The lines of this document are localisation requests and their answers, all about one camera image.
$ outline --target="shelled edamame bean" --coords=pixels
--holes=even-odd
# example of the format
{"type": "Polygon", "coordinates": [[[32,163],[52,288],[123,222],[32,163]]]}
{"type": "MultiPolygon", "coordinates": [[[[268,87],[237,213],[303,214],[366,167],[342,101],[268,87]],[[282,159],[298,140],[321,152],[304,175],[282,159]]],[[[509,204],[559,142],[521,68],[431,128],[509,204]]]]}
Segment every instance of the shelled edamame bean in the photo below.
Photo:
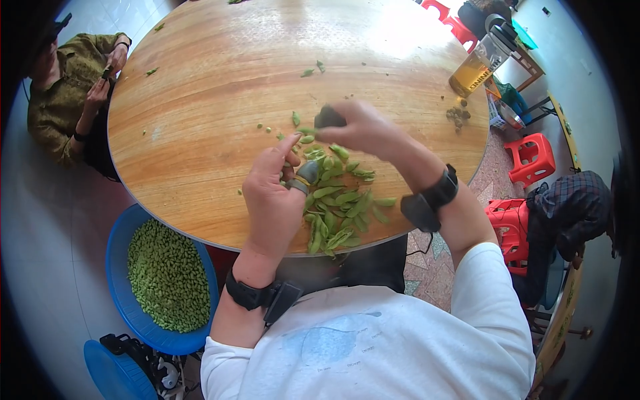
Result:
{"type": "Polygon", "coordinates": [[[209,321],[209,284],[190,239],[150,219],[131,239],[127,266],[142,311],[161,328],[185,333],[209,321]]]}

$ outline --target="wristwatch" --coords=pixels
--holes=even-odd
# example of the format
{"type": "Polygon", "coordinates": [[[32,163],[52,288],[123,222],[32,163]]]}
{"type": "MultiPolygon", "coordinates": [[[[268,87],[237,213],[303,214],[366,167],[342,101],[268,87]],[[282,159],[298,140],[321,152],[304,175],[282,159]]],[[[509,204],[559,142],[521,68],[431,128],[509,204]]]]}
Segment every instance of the wristwatch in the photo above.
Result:
{"type": "Polygon", "coordinates": [[[458,177],[450,164],[442,178],[431,188],[400,201],[400,211],[406,219],[423,232],[438,232],[441,224],[438,210],[451,203],[458,194],[458,177]]]}
{"type": "Polygon", "coordinates": [[[86,135],[81,135],[78,132],[74,132],[74,139],[76,141],[79,141],[80,143],[84,143],[86,141],[87,136],[89,136],[89,135],[87,135],[87,134],[86,135]]]}
{"type": "Polygon", "coordinates": [[[225,282],[227,292],[234,302],[247,310],[255,310],[258,307],[267,309],[264,314],[264,322],[273,324],[285,311],[289,310],[302,296],[303,289],[292,281],[274,281],[271,285],[262,289],[245,285],[234,278],[233,271],[227,274],[225,282]]]}
{"type": "Polygon", "coordinates": [[[115,49],[116,47],[118,47],[118,45],[119,45],[119,44],[124,44],[125,46],[127,46],[127,52],[129,52],[129,46],[130,46],[131,44],[129,44],[129,43],[127,43],[127,42],[118,42],[118,43],[116,43],[116,45],[115,45],[115,46],[113,46],[113,48],[115,49]]]}

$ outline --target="hand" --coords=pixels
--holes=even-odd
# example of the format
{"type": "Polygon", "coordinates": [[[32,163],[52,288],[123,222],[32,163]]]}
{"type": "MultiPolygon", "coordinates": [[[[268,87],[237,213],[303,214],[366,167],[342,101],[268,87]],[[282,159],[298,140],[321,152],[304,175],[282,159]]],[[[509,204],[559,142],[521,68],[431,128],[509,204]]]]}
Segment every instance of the hand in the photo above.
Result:
{"type": "Polygon", "coordinates": [[[109,56],[107,56],[107,67],[113,66],[113,70],[109,76],[115,76],[119,71],[124,68],[127,63],[127,46],[124,44],[117,45],[109,56]]]}
{"type": "Polygon", "coordinates": [[[98,78],[84,98],[84,112],[96,114],[100,107],[107,101],[109,87],[111,84],[108,80],[98,78]]]}
{"type": "Polygon", "coordinates": [[[580,269],[581,265],[582,265],[582,257],[580,257],[579,255],[576,255],[571,261],[571,266],[574,269],[580,269]]]}
{"type": "Polygon", "coordinates": [[[411,140],[369,103],[344,100],[331,107],[347,120],[347,126],[322,128],[316,134],[317,140],[363,151],[384,161],[390,161],[397,153],[398,144],[411,140]]]}
{"type": "Polygon", "coordinates": [[[300,165],[300,159],[291,151],[299,139],[300,133],[292,134],[260,153],[242,186],[250,223],[245,248],[275,261],[275,266],[300,228],[305,206],[304,193],[280,184],[280,171],[284,181],[294,177],[293,168],[284,168],[285,161],[300,165]]]}

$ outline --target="wooden table top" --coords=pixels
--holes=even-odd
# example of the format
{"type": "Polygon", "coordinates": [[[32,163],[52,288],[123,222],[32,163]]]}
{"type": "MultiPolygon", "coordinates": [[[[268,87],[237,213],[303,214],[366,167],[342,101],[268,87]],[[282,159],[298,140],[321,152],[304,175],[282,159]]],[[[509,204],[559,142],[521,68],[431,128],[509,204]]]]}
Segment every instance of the wooden table top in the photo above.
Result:
{"type": "MultiPolygon", "coordinates": [[[[237,190],[277,133],[294,132],[292,111],[312,127],[323,104],[353,94],[451,163],[463,182],[484,154],[484,90],[467,99],[472,117],[459,134],[445,115],[459,104],[448,78],[467,52],[412,1],[187,1],[160,24],[132,52],[114,89],[109,146],[137,201],[205,243],[242,246],[248,215],[237,190]],[[306,68],[316,71],[301,78],[306,68]],[[256,128],[259,122],[272,132],[256,128]]],[[[350,159],[376,170],[375,197],[410,194],[392,165],[358,152],[350,159]]],[[[385,212],[390,223],[371,223],[360,234],[364,245],[412,228],[399,201],[385,212]]],[[[301,220],[292,256],[307,250],[307,225],[301,220]]]]}
{"type": "Polygon", "coordinates": [[[570,268],[564,283],[562,295],[552,313],[547,330],[536,355],[536,374],[531,390],[535,390],[551,369],[571,326],[575,306],[578,303],[580,284],[582,283],[582,264],[580,269],[570,268]]]}

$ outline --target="red plastic stool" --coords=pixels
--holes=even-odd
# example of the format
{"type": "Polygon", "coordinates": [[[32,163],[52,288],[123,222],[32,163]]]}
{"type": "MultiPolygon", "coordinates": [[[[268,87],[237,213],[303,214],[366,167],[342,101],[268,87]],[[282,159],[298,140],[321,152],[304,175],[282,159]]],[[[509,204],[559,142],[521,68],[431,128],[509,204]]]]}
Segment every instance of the red plastic stool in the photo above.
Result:
{"type": "Polygon", "coordinates": [[[527,266],[522,266],[520,261],[515,262],[516,266],[507,265],[507,269],[510,273],[527,277],[527,266]]]}
{"type": "Polygon", "coordinates": [[[511,261],[527,260],[529,258],[529,242],[527,242],[529,208],[525,199],[490,200],[484,213],[489,217],[493,228],[509,229],[502,234],[500,244],[504,262],[509,264],[511,261]]]}
{"type": "Polygon", "coordinates": [[[513,156],[513,169],[509,171],[509,179],[512,182],[524,182],[524,186],[527,187],[556,171],[551,143],[542,133],[534,133],[520,140],[505,143],[504,148],[510,150],[513,156]],[[533,143],[533,146],[528,147],[528,143],[533,143]]]}
{"type": "Polygon", "coordinates": [[[457,17],[447,17],[442,20],[442,23],[451,26],[451,33],[453,33],[453,36],[455,36],[463,45],[469,40],[473,42],[467,52],[472,52],[476,48],[478,38],[476,38],[457,17]]]}
{"type": "Polygon", "coordinates": [[[440,22],[449,16],[449,11],[451,10],[449,7],[438,3],[436,0],[424,0],[420,5],[424,7],[425,10],[427,10],[429,6],[437,8],[440,12],[440,16],[438,17],[440,22]]]}

